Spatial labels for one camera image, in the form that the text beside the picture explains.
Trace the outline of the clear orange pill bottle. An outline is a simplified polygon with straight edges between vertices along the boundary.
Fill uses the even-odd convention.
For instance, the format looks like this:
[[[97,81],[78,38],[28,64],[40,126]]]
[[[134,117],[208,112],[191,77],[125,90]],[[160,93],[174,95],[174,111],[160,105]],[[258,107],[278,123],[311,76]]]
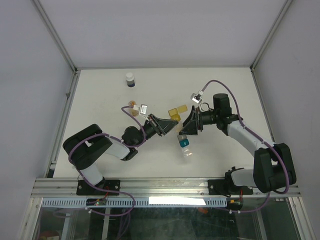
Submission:
[[[128,112],[130,113],[131,116],[137,117],[140,112],[140,106],[136,104],[134,100],[131,100],[129,103],[129,109]]]

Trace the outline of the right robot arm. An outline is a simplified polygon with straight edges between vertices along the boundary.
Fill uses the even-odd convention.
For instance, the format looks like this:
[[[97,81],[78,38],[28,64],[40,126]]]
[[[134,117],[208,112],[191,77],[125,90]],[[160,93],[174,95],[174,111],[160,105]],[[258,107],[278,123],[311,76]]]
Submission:
[[[182,124],[179,135],[197,135],[206,125],[216,125],[226,136],[240,143],[252,156],[251,169],[232,167],[224,175],[223,187],[227,194],[234,194],[241,187],[253,187],[262,193],[279,193],[297,182],[289,146],[266,140],[249,129],[244,121],[232,113],[226,93],[213,96],[213,108],[201,111],[193,106]]]

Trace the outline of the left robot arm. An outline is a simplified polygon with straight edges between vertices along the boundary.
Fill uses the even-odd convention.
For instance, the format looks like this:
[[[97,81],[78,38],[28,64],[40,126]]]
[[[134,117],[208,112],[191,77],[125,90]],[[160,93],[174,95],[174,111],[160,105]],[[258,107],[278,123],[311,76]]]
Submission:
[[[94,123],[67,138],[62,147],[68,155],[69,162],[86,181],[87,188],[97,195],[105,188],[105,179],[96,165],[98,158],[108,154],[121,161],[129,161],[138,153],[137,148],[147,140],[154,135],[166,135],[178,123],[177,120],[162,119],[150,114],[140,128],[127,127],[121,139],[104,133]]]

